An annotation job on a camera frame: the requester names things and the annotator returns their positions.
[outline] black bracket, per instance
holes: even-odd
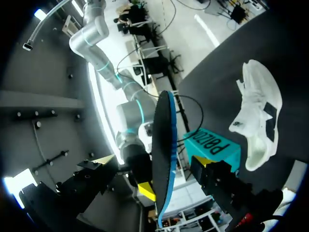
[[[35,168],[32,168],[32,172],[35,173],[37,170],[39,170],[40,168],[46,166],[46,165],[50,165],[52,166],[53,165],[53,161],[58,159],[59,157],[62,157],[62,156],[67,156],[69,154],[69,150],[66,150],[66,151],[61,151],[59,155],[56,155],[55,157],[51,158],[51,159],[47,159],[44,163],[42,163],[41,165],[35,167]]]

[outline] yellow block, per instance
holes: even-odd
[[[92,162],[101,163],[103,165],[107,164],[115,155],[106,156],[100,159],[93,160]]]
[[[141,194],[143,194],[153,202],[156,201],[155,193],[148,182],[140,183],[138,184],[138,187]]]
[[[201,157],[201,156],[194,156],[201,164],[203,164],[204,168],[206,168],[207,164],[215,163],[216,161]]]

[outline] ceiling light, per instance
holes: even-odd
[[[41,9],[38,9],[35,13],[34,16],[36,16],[39,20],[43,21],[46,18],[46,13],[42,11]]]
[[[79,15],[80,15],[81,17],[83,17],[83,16],[84,16],[84,13],[83,13],[83,11],[79,8],[79,6],[77,5],[77,3],[76,3],[75,0],[72,1],[72,4],[73,4],[73,6],[75,7],[75,9],[77,10],[77,12],[79,13]]]
[[[104,109],[103,109],[103,103],[101,101],[100,93],[99,93],[99,90],[98,90],[95,68],[93,67],[92,64],[88,63],[88,69],[89,69],[90,82],[91,82],[93,94],[94,94],[94,97],[95,97],[95,103],[96,103],[96,106],[97,106],[97,110],[98,110],[98,114],[100,116],[101,122],[103,124],[104,132],[105,132],[106,137],[107,137],[107,139],[108,139],[108,141],[109,141],[109,143],[112,147],[112,151],[114,152],[114,154],[117,157],[118,163],[120,165],[123,165],[125,162],[123,161],[123,159],[120,156],[120,151],[119,151],[119,149],[116,145],[116,142],[113,138],[111,128],[110,128],[110,126],[107,122],[106,115],[105,115],[105,112],[104,112]]]

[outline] white light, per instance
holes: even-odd
[[[83,16],[84,16],[84,13],[83,13],[83,11],[79,8],[79,6],[77,5],[77,3],[76,3],[75,0],[72,1],[72,4],[73,4],[73,6],[75,7],[75,9],[77,10],[77,12],[79,13],[79,15],[80,15],[81,17],[83,17]]]
[[[38,9],[35,13],[34,16],[36,16],[39,20],[43,21],[46,18],[46,13],[42,11],[41,9]]]
[[[123,161],[123,159],[120,157],[120,151],[116,145],[116,142],[113,138],[112,135],[112,131],[111,128],[107,122],[105,113],[104,113],[104,109],[103,109],[103,103],[101,101],[101,97],[98,91],[98,85],[97,85],[97,79],[96,79],[96,73],[95,73],[95,68],[92,66],[92,64],[88,63],[88,68],[89,68],[89,77],[90,77],[90,82],[91,82],[91,86],[92,86],[92,90],[94,93],[94,97],[95,97],[95,102],[96,102],[96,106],[98,109],[98,114],[101,118],[101,122],[103,124],[103,128],[106,134],[106,137],[108,139],[108,141],[110,142],[110,145],[112,147],[112,150],[114,152],[114,154],[117,157],[118,163],[120,165],[123,165],[125,162]]]
[[[5,177],[4,183],[7,187],[7,190],[15,196],[22,209],[25,208],[25,206],[19,197],[19,192],[28,185],[38,185],[37,182],[35,182],[35,179],[33,178],[29,169],[22,171],[15,177]]]
[[[206,31],[206,33],[209,36],[214,47],[218,47],[220,45],[220,42],[214,36],[213,32],[209,29],[209,27],[206,25],[206,23],[198,15],[195,15],[194,18],[202,26],[202,28]]]

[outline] blue insole edge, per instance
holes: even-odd
[[[169,102],[170,102],[170,113],[171,113],[171,129],[172,129],[172,145],[170,153],[170,172],[169,172],[169,185],[167,196],[163,205],[163,208],[158,216],[159,227],[162,228],[162,217],[169,205],[170,199],[172,197],[174,180],[176,176],[176,164],[177,164],[177,118],[176,118],[176,106],[174,101],[174,96],[169,92]]]

